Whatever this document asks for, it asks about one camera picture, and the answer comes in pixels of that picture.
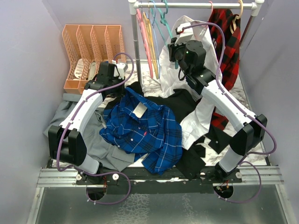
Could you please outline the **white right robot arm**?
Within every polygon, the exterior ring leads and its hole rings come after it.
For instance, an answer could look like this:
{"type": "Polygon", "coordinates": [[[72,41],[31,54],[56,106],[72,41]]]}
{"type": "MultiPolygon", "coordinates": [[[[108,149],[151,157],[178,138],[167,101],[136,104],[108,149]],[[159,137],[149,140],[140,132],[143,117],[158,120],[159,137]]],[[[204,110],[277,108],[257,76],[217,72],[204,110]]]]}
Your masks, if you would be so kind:
{"type": "Polygon", "coordinates": [[[267,118],[243,107],[216,78],[215,74],[204,66],[206,50],[202,42],[189,40],[178,43],[176,37],[168,44],[171,62],[177,62],[188,85],[199,95],[212,102],[229,120],[236,134],[229,141],[225,156],[215,165],[214,177],[219,182],[231,178],[241,159],[264,138],[267,118]]]}

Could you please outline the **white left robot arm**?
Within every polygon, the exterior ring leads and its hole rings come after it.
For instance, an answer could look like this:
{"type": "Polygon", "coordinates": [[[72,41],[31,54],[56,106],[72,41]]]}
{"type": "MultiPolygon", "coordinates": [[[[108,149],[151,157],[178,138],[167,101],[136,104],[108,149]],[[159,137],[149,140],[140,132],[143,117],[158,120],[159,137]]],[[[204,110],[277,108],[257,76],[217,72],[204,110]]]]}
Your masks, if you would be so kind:
{"type": "Polygon", "coordinates": [[[51,125],[48,130],[50,157],[87,172],[87,179],[93,184],[103,180],[103,172],[100,162],[88,154],[83,133],[105,97],[122,93],[127,68],[126,63],[115,60],[101,62],[98,73],[85,84],[71,113],[58,126],[51,125]]]}

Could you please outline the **blue plaid shirt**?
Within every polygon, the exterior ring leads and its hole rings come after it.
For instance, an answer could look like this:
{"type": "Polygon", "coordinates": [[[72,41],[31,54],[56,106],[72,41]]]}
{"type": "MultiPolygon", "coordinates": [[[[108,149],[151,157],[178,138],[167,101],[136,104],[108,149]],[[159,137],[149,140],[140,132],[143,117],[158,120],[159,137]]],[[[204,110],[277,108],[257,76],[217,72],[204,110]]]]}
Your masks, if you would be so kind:
{"type": "Polygon", "coordinates": [[[182,128],[173,111],[158,105],[133,89],[112,109],[105,110],[106,126],[100,130],[107,142],[139,159],[152,174],[162,175],[182,157],[182,128]]]}

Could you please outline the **teal hanger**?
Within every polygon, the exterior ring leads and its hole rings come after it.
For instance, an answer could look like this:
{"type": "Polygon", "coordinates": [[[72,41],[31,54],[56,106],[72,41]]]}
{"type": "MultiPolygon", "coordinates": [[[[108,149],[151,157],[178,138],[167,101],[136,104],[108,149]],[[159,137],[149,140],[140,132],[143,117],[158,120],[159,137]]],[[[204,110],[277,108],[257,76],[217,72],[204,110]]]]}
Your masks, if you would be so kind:
{"type": "MultiPolygon", "coordinates": [[[[165,11],[163,12],[160,8],[158,8],[158,12],[160,13],[160,24],[164,25],[167,28],[169,37],[170,37],[170,39],[172,39],[173,35],[172,35],[172,32],[171,32],[170,26],[169,26],[169,24],[168,24],[168,22],[165,18],[165,16],[168,14],[168,2],[166,0],[162,0],[161,2],[165,4],[165,11]]],[[[167,42],[166,42],[167,39],[164,37],[164,35],[163,35],[163,33],[160,29],[160,26],[159,26],[159,24],[158,24],[158,22],[156,21],[155,18],[153,19],[153,23],[156,24],[156,26],[158,28],[158,31],[161,35],[161,38],[162,38],[165,46],[167,47],[167,42]]]]}

